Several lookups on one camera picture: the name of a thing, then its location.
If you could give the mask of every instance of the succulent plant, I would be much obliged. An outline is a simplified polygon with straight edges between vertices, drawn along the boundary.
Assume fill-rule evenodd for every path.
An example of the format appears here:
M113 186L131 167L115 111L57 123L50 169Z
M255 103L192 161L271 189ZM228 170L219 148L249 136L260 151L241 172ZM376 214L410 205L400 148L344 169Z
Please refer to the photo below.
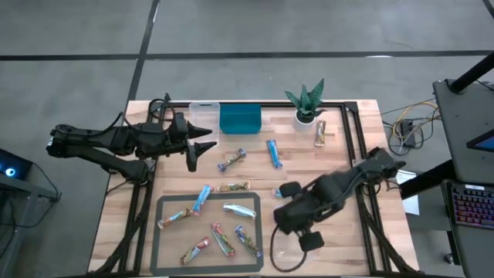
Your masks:
M300 98L289 91L285 91L288 99L295 105L297 109L297 118L303 123L310 123L315 117L321 115L325 110L316 111L317 106L322 103L321 96L323 95L324 78L312 89L307 92L305 85L302 85L302 93Z

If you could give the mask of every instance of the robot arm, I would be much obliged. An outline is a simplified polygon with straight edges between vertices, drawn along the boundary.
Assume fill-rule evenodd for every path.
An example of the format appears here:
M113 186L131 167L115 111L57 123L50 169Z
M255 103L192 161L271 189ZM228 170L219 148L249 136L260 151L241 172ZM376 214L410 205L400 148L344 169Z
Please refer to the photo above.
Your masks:
M321 175L304 188L296 181L281 185L281 195L293 199L273 212L277 229L287 235L291 232L301 235L299 244L304 252L322 247L320 233L310 231L314 222L322 222L343 209L358 185L373 185L392 178L404 166L404 162L395 162L380 148L373 149L368 157L348 171Z
M118 118L103 131L79 129L59 124L52 130L46 150L56 158L82 158L99 164L105 171L118 171L127 180L145 182L148 169L145 158L159 155L186 154L189 171L196 171L198 157L216 145L216 142L190 144L188 139L210 134L212 131L195 127L185 120L184 114L173 111L173 119L166 130L157 123L130 124L115 127ZM135 154L139 161L125 161L104 151L126 156Z

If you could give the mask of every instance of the teal plastic bin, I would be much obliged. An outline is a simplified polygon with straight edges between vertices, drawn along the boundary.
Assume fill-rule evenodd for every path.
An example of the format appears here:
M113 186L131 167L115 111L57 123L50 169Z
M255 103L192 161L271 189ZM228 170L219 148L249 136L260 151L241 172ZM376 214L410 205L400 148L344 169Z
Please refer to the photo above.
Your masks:
M256 134L261 130L261 105L222 104L219 127L224 134Z

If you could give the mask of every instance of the rgb keyboard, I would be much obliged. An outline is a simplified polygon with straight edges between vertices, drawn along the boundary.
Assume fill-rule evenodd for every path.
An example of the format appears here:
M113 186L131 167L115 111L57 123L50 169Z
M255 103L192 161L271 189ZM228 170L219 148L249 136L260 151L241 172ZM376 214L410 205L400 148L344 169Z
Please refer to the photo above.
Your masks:
M494 229L494 192L453 187L452 198L456 224Z

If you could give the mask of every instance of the candy bar wrapper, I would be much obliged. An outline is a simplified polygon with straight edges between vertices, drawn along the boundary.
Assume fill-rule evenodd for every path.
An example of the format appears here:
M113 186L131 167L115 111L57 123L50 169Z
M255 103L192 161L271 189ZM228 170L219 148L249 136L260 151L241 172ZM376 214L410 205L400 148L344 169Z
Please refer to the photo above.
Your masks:
M167 219L162 219L157 222L157 226L160 227L160 229L164 229L168 226L170 226L173 222L178 221L180 219L187 218L192 215L192 211L188 208L184 209L183 211L168 217Z
M223 251L225 256L234 256L235 250L233 249L232 244L230 244L228 238L223 232L222 227L218 222L211 224L211 232L218 242L219 248Z
M272 164L275 168L281 168L283 164L279 161L278 150L276 149L276 141L267 140L269 153L271 154Z
M279 191L279 188L272 189L271 192L274 198L283 198L283 196L281 196L281 192Z
M243 181L237 183L224 183L218 186L219 192L230 192L237 190L249 190L250 189L250 181Z
M317 147L323 147L324 146L324 131L326 130L326 121L325 120L318 120L317 121L317 129L316 129L316 141L314 142L314 145Z
M218 164L219 171L226 171L226 169L230 166L233 165L235 162L239 161L240 159L244 158L247 156L247 153L243 149L239 149L235 155L228 159L225 163L223 164Z
M205 236L201 241L196 244L194 247L192 247L190 250L188 250L181 258L180 258L180 264L182 266L190 263L204 248L206 248L209 245L209 238Z
M229 204L229 203L223 204L223 210L226 212L233 212L236 215L249 217L251 219L255 219L255 215L256 215L255 211L251 210L250 208L242 207L241 205Z
M245 231L244 231L244 228L242 225L238 225L235 228L235 234L237 234L240 242L247 248L249 253L251 253L256 258L259 258L260 256L262 256L262 252L259 251L259 249L255 245L255 242L251 239L250 236L247 236L245 234Z
M209 194L213 192L215 189L212 186L205 185L204 188L201 191L201 194L199 194L199 197L197 201L195 201L194 206L192 207L192 214L193 215L200 215L201 214L201 209L203 204L206 202L206 199L208 198Z

